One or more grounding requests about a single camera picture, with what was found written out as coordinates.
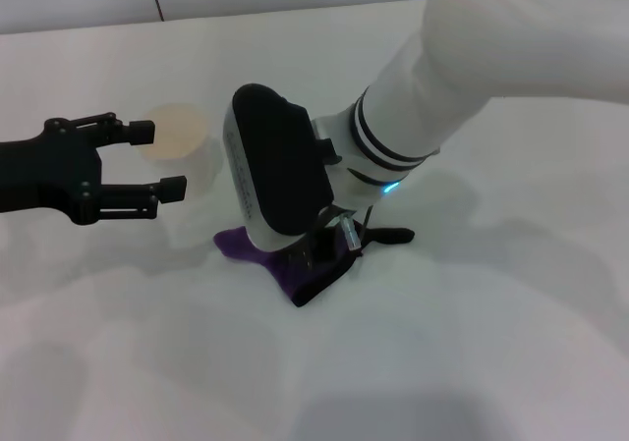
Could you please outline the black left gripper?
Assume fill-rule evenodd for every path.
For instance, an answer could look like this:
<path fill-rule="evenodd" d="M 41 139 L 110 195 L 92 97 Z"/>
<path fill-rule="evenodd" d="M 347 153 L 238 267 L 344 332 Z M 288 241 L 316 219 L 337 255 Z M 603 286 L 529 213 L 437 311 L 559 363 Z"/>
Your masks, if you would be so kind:
<path fill-rule="evenodd" d="M 153 144 L 154 136 L 152 121 L 124 124 L 113 112 L 49 119 L 39 135 L 1 144 L 1 211 L 50 208 L 77 225 L 154 219 L 159 204 L 184 200 L 187 178 L 103 185 L 97 152 L 111 144 Z"/>

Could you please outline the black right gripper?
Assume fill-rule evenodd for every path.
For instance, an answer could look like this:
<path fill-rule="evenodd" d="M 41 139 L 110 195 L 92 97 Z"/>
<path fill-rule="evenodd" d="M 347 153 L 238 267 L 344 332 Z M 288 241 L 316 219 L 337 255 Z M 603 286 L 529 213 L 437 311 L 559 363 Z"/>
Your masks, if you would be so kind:
<path fill-rule="evenodd" d="M 339 226 L 324 226 L 307 233 L 289 250 L 289 261 L 315 269 L 336 259 Z"/>

